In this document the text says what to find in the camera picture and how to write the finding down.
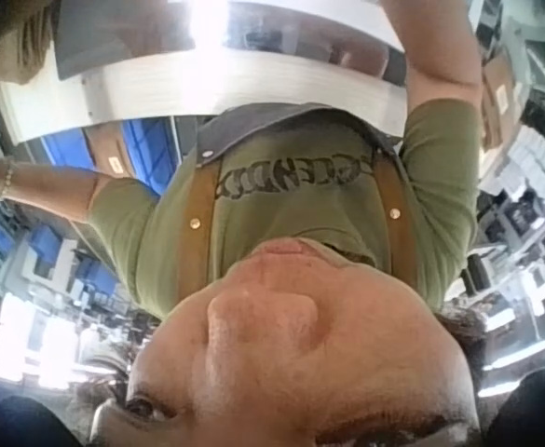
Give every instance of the cardboard box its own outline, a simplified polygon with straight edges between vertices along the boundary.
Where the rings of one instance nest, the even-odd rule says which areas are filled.
[[[119,123],[85,128],[84,135],[98,171],[117,178],[135,176]]]
[[[484,67],[484,149],[507,144],[514,136],[519,104],[514,94],[514,74],[505,51],[500,52]]]

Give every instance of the green t-shirt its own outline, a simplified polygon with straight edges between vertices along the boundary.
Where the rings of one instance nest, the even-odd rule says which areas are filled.
[[[210,280],[274,237],[308,237],[390,273],[388,229],[372,149],[353,130],[312,116],[264,131],[225,155],[211,233]],[[436,100],[408,117],[401,150],[416,236],[417,291],[438,310],[475,232],[479,116]],[[137,304],[157,317],[178,303],[177,247],[195,151],[163,197],[132,179],[110,182],[90,224]]]

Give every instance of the raised arm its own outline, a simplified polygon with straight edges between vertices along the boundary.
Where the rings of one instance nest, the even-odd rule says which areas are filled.
[[[7,170],[8,162],[0,159],[0,193]],[[112,180],[108,175],[84,169],[14,163],[5,197],[86,223],[94,198]]]
[[[464,0],[381,0],[407,59],[409,112],[450,98],[479,108],[481,57]]]

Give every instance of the man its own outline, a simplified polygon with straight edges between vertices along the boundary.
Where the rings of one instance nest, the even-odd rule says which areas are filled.
[[[476,439],[472,344],[453,338],[472,328],[432,312],[474,234],[480,57],[464,1],[382,4],[408,60],[400,158],[349,114],[268,104],[214,120],[161,199],[0,161],[1,196],[90,223],[163,318],[125,408],[99,411],[108,445]]]

